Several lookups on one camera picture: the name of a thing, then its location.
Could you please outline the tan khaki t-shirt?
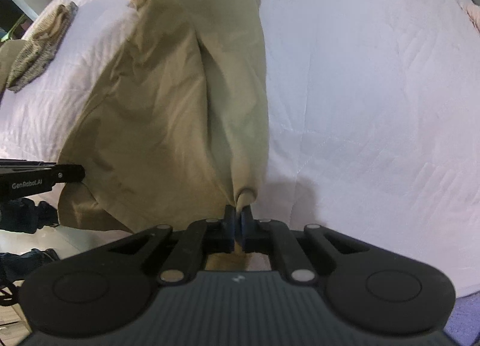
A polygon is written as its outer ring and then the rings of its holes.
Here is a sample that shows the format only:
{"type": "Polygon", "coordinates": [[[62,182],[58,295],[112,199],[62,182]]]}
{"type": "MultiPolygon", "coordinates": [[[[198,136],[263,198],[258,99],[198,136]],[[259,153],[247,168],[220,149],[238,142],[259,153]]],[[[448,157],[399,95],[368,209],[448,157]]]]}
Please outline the tan khaki t-shirt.
{"type": "Polygon", "coordinates": [[[60,152],[86,172],[60,222],[182,230],[251,205],[269,154],[260,0],[128,1],[137,22],[60,152]]]}

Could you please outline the folded olive brown garment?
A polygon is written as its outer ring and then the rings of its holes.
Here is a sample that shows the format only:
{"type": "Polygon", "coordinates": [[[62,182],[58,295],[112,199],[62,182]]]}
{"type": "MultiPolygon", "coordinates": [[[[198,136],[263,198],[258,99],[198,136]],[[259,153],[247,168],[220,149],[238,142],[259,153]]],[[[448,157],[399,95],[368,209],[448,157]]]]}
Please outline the folded olive brown garment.
{"type": "Polygon", "coordinates": [[[24,49],[26,41],[23,39],[9,40],[1,44],[0,49],[0,98],[2,98],[5,90],[7,78],[10,74],[11,67],[16,61],[19,53],[24,49]]]}

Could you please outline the folded speckled brown garment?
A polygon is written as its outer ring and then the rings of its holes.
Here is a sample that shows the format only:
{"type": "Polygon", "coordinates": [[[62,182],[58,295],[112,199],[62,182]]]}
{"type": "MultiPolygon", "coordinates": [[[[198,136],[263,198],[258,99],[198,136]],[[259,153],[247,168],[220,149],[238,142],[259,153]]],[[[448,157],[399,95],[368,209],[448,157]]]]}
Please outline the folded speckled brown garment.
{"type": "Polygon", "coordinates": [[[46,71],[55,58],[77,11],[78,6],[74,2],[60,4],[40,19],[31,35],[23,39],[26,45],[11,67],[6,89],[18,93],[46,71]]]}

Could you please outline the pink quilted bed sheet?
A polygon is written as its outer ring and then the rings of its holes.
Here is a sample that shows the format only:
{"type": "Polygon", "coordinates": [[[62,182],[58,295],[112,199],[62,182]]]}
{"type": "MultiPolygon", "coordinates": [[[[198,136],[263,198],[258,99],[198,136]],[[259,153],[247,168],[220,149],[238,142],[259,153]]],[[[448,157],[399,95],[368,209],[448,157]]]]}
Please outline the pink quilted bed sheet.
{"type": "Polygon", "coordinates": [[[479,288],[479,32],[467,0],[262,0],[270,156],[255,204],[479,288]]]}

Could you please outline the purple fleece blanket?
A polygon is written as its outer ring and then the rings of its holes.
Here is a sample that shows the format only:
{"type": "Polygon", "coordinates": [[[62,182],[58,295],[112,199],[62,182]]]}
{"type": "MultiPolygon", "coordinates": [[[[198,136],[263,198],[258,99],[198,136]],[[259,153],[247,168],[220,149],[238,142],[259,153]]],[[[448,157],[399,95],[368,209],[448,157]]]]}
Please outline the purple fleece blanket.
{"type": "Polygon", "coordinates": [[[459,345],[479,345],[480,295],[478,292],[456,300],[445,332],[459,345]]]}

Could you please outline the pink pillow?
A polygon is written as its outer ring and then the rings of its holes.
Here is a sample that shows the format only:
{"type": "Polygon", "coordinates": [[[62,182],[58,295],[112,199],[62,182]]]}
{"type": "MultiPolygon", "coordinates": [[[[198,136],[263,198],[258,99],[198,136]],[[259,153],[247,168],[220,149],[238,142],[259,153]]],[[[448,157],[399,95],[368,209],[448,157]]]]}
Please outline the pink pillow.
{"type": "Polygon", "coordinates": [[[465,7],[465,12],[469,16],[471,22],[475,26],[475,28],[480,31],[480,7],[475,4],[468,4],[465,7]]]}

